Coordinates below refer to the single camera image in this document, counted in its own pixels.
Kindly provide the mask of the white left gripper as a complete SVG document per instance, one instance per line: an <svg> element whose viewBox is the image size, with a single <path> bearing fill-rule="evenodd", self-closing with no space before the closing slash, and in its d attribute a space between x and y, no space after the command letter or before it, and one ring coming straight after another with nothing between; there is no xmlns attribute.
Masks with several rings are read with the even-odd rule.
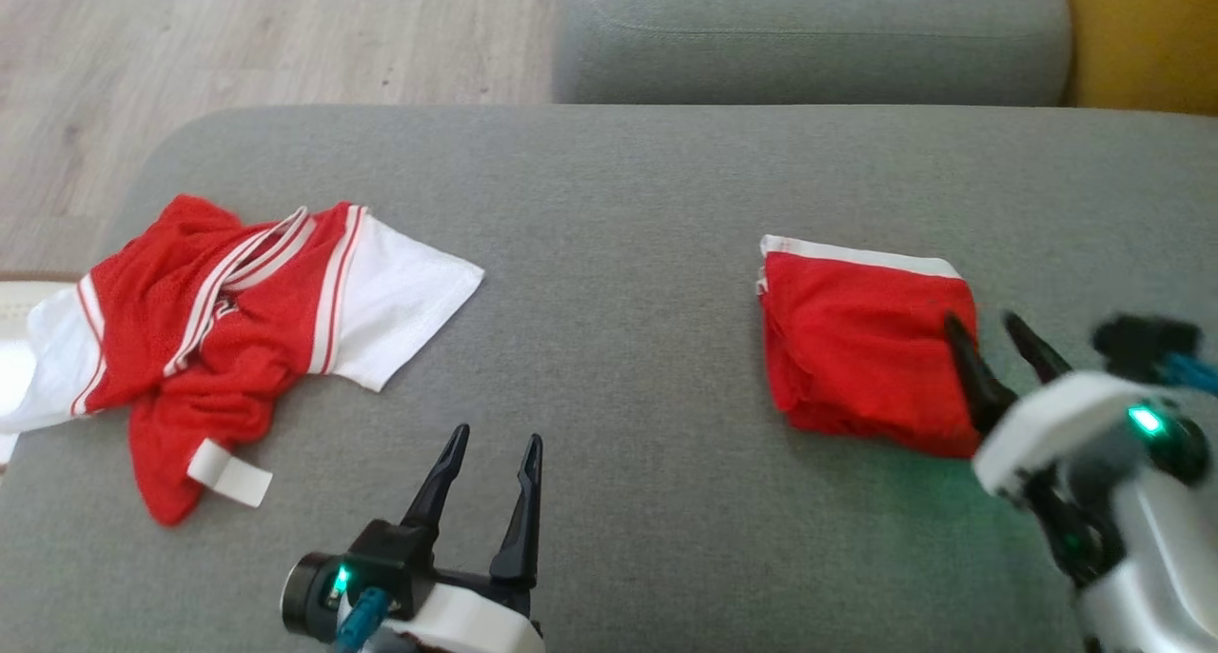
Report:
<svg viewBox="0 0 1218 653"><path fill-rule="evenodd" d="M438 459L415 493L401 528L438 532L445 502L460 475L469 424L454 428ZM415 577L410 605L391 612L380 626L382 652L544 652L540 626L531 618L531 592L540 560L543 440L532 432L518 471L521 492L490 579Z"/></svg>

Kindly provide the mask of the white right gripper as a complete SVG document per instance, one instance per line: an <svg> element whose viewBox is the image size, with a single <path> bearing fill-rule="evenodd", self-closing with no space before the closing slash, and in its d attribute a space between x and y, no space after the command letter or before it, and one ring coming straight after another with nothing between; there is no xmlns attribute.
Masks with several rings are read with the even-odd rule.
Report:
<svg viewBox="0 0 1218 653"><path fill-rule="evenodd" d="M1022 498L1026 481L1037 471L1113 430L1128 419L1132 406L1160 397L1160 387L1122 376L1071 372L1069 362L1021 316L1004 313L1005 331L1044 385L1018 398L993 376L959 316L948 313L943 325L971 424L987 435L972 469L993 497Z"/></svg>

